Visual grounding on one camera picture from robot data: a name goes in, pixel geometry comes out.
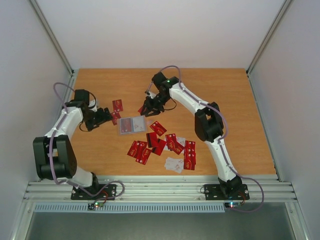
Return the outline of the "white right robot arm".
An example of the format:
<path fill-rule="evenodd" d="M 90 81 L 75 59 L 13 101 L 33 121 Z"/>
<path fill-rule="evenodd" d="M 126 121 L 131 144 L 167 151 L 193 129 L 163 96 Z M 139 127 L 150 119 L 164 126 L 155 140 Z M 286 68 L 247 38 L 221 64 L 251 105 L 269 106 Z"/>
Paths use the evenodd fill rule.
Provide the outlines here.
<path fill-rule="evenodd" d="M 208 103 L 190 92 L 177 77 L 166 78 L 158 72 L 151 79 L 158 90 L 157 94 L 148 90 L 140 114 L 145 117 L 156 116 L 164 112 L 164 106 L 169 100 L 182 104 L 194 116 L 194 131 L 197 137 L 209 148 L 215 162 L 221 194 L 225 199 L 231 199 L 238 194 L 243 185 L 242 179 L 234 168 L 229 157 L 224 130 L 227 125 L 220 113 L 219 106 Z"/>

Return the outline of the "pink leather card holder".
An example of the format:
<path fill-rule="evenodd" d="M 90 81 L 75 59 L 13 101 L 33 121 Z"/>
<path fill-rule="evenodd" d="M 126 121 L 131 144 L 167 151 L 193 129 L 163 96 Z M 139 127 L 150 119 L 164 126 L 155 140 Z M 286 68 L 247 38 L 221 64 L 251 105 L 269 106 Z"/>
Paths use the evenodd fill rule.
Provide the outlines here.
<path fill-rule="evenodd" d="M 131 118 L 132 132 L 131 132 L 131 133 L 121 134 L 121 132 L 120 132 L 120 119 L 118 119 L 118 120 L 117 120 L 117 129 L 118 129 L 118 134 L 119 134 L 120 136 L 147 132 L 148 127 L 147 127 L 147 121 L 146 121 L 146 117 L 145 117 L 145 116 L 144 116 L 144 119 L 145 119 L 145 128 L 146 128 L 146 129 L 145 129 L 145 131 L 143 131 L 143 132 L 134 132 L 134 129 L 133 129 L 133 118 L 134 118 L 134 117 L 128 117 L 128 118 Z"/>

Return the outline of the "dark red magstripe card front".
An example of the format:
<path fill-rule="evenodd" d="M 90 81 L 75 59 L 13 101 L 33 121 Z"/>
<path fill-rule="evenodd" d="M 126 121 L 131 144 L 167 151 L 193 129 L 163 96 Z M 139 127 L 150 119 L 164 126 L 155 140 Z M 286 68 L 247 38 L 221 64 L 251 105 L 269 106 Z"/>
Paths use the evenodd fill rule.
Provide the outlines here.
<path fill-rule="evenodd" d="M 119 120 L 119 127 L 121 134 L 128 134 L 132 132 L 132 119 L 130 117 L 121 118 Z"/>

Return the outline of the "white card pile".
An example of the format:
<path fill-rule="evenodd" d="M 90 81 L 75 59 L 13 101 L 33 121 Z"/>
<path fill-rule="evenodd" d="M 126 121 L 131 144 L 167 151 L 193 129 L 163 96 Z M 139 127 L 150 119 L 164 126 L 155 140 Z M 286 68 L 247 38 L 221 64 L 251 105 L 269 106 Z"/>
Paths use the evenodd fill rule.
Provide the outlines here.
<path fill-rule="evenodd" d="M 146 123 L 145 123 L 145 117 L 142 116 L 136 116 L 132 118 L 132 124 L 133 124 L 133 131 L 135 133 L 139 132 L 145 132 L 146 131 Z"/>

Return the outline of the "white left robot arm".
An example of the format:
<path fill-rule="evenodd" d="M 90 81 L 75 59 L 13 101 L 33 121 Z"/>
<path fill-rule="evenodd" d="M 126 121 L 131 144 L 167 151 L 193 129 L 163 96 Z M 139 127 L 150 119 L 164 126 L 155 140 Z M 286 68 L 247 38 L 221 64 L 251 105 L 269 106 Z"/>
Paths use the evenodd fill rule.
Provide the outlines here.
<path fill-rule="evenodd" d="M 76 89 L 52 129 L 32 143 L 36 173 L 41 180 L 70 184 L 89 199 L 96 199 L 103 188 L 94 173 L 78 166 L 71 138 L 81 125 L 91 132 L 113 118 L 108 108 L 98 107 L 98 101 L 90 99 L 93 96 L 88 90 Z"/>

